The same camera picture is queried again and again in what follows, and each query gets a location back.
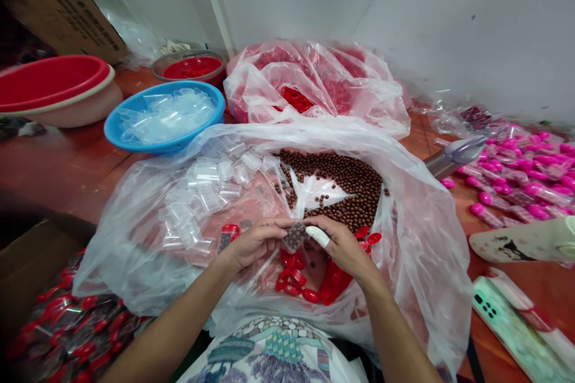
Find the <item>cardboard box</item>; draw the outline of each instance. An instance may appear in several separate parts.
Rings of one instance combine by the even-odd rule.
[[[35,298],[86,245],[96,226],[53,214],[0,251],[0,336],[4,346],[28,319]]]
[[[60,55],[89,54],[114,65],[126,44],[93,0],[4,0],[6,7]]]

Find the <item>red plastic bag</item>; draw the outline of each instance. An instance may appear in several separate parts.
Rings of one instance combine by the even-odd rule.
[[[383,58],[357,44],[251,45],[230,61],[224,88],[232,115],[243,123],[328,113],[362,118],[396,139],[409,134],[411,100]]]

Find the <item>clear plastic bag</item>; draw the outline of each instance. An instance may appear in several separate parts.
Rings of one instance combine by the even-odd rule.
[[[462,139],[477,135],[493,138],[508,125],[500,114],[492,113],[483,105],[475,104],[467,98],[439,99],[430,107],[417,108],[417,111],[436,117],[431,120],[431,127],[436,132]]]
[[[223,139],[234,146],[222,150]],[[236,157],[235,148],[242,144],[261,155],[262,162],[243,185],[241,196],[211,215],[192,247],[178,244],[176,232],[177,246],[163,247],[165,234],[157,212],[165,207],[166,195],[198,163],[198,156],[231,151]],[[217,124],[181,153],[136,163],[106,206],[73,293],[113,292],[136,314],[162,312],[201,273],[199,266],[214,258],[222,226],[232,223],[245,229],[261,217],[300,216],[300,206],[290,212],[283,190],[281,195],[274,190],[282,173],[278,158],[270,154],[282,148],[311,153],[334,150],[368,162],[382,175],[391,197],[382,194],[377,208],[372,230],[383,239],[375,244],[372,258],[431,360],[445,362],[455,378],[467,347],[473,296],[467,276],[469,251],[455,202],[419,159],[379,128],[354,117],[324,115],[321,121],[303,117],[275,125]],[[310,254],[306,259],[316,257]],[[249,315],[289,315],[374,351],[365,299],[355,282],[332,305],[316,305],[276,291],[282,268],[276,251],[241,274],[212,313],[212,335],[227,335]],[[320,273],[306,276],[318,287]]]
[[[409,134],[403,88],[375,51],[358,44],[272,40],[245,48],[228,65],[229,108],[244,123],[349,115],[396,139]],[[287,99],[293,97],[290,105]]]

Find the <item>hand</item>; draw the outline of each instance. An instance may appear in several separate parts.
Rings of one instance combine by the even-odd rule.
[[[303,223],[308,226],[317,226],[328,234],[330,241],[326,245],[325,251],[337,266],[354,277],[358,283],[361,284],[362,280],[370,279],[374,271],[379,274],[376,264],[361,248],[355,235],[345,224],[324,215],[305,218]]]
[[[269,251],[275,250],[278,240],[288,234],[285,229],[295,222],[296,220],[291,218],[264,218],[234,239],[220,255],[224,254],[237,263],[240,271]]]

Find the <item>blue plastic basin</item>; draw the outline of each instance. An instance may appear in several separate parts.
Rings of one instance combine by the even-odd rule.
[[[181,89],[199,89],[208,94],[212,98],[214,104],[216,105],[216,112],[209,119],[208,122],[203,124],[201,127],[197,128],[193,132],[188,133],[177,139],[172,139],[171,141],[162,142],[161,144],[140,144],[137,142],[123,142],[120,137],[122,136],[122,129],[120,124],[122,124],[122,119],[118,114],[118,110],[122,108],[127,108],[134,111],[145,111],[148,109],[146,102],[144,100],[144,95],[153,94],[172,94],[172,92]],[[134,94],[129,99],[123,101],[119,104],[116,109],[114,109],[104,124],[104,135],[106,138],[118,148],[121,148],[131,153],[150,153],[150,154],[170,154],[176,153],[184,149],[200,132],[210,127],[213,124],[223,123],[223,110],[226,107],[226,102],[223,98],[222,92],[215,88],[211,84],[199,82],[199,81],[176,81],[166,84],[160,84],[155,87],[148,88],[142,92]]]

